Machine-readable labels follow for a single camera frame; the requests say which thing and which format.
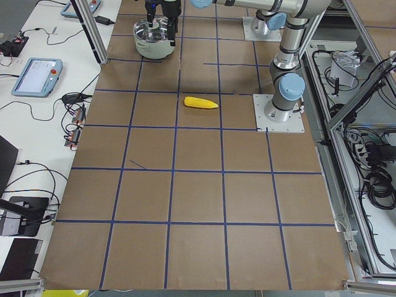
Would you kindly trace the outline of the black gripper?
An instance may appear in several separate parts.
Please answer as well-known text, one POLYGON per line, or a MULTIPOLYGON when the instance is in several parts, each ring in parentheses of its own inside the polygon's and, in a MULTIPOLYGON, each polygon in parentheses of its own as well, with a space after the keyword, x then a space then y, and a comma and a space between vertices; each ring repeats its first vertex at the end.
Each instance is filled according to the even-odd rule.
MULTIPOLYGON (((145 1, 145 8, 147 10, 147 22, 149 26, 153 25, 153 20, 156 14, 156 7, 161 6, 164 16, 179 16, 181 14, 181 1, 166 1, 166 0, 151 0, 145 1)), ((176 33, 178 32, 178 17, 168 18, 167 34, 170 46, 176 46, 176 33)))

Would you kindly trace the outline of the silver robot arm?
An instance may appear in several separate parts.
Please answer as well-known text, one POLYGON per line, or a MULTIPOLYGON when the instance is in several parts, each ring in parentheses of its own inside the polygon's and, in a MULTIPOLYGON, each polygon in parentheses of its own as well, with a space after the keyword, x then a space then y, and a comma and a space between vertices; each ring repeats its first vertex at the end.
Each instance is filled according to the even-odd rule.
POLYGON ((257 10, 256 18, 252 24, 252 30, 258 35, 268 35, 272 31, 279 30, 286 22, 284 12, 268 12, 257 10))
POLYGON ((191 1, 197 9, 203 9, 211 4, 221 4, 227 7, 237 6, 268 12, 271 16, 286 14, 278 53, 270 63, 270 74, 275 88, 275 94, 265 108, 265 116, 272 122, 284 123, 293 114, 296 102, 303 96, 306 84, 304 79, 295 73, 301 54, 301 41, 305 28, 311 18, 325 12, 330 1, 191 1))

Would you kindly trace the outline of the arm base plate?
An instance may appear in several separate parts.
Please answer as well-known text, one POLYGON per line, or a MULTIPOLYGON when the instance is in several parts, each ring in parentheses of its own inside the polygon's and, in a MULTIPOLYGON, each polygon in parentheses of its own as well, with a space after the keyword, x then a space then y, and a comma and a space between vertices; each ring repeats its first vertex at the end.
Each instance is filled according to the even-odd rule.
POLYGON ((256 17, 243 17, 244 39, 247 41, 280 42, 280 30, 270 30, 265 21, 256 17))
POLYGON ((301 113, 294 113, 298 104, 292 110, 281 111, 274 107, 272 94, 253 94, 254 112, 258 132, 269 133, 304 133, 301 113))

